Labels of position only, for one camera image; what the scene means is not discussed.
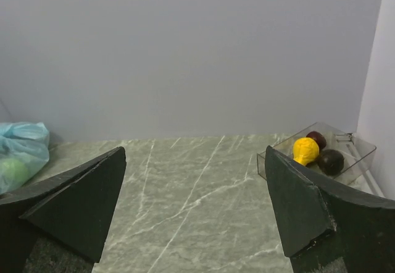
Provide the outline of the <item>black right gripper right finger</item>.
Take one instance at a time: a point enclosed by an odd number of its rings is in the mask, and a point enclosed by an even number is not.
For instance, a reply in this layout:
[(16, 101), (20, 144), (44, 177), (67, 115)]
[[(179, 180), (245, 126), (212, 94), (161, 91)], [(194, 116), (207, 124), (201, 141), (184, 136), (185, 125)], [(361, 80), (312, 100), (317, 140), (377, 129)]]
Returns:
[(271, 146), (265, 173), (294, 272), (394, 272), (394, 201), (300, 165)]

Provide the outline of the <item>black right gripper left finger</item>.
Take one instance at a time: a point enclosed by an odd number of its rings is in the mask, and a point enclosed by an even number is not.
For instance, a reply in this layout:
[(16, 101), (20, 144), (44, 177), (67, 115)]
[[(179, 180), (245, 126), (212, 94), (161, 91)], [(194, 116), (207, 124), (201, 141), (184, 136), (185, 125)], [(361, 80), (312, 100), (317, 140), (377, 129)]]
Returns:
[(125, 148), (1, 195), (1, 272), (91, 272), (125, 176)]

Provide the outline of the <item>green melon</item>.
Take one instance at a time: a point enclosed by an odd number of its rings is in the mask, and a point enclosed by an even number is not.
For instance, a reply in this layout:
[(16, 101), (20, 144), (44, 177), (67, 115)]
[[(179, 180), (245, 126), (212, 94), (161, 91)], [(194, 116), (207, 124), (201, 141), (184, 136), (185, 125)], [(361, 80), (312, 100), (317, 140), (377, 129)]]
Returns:
[(30, 179), (27, 166), (18, 159), (1, 159), (1, 193), (7, 193), (21, 187)]

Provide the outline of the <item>light blue printed plastic bag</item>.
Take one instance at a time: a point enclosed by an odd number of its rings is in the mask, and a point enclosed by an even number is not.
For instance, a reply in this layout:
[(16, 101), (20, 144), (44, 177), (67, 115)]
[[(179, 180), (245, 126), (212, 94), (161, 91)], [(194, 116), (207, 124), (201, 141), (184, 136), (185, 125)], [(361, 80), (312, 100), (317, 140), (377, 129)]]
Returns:
[(49, 130), (42, 122), (1, 124), (1, 159), (15, 158), (30, 171), (30, 179), (49, 162)]

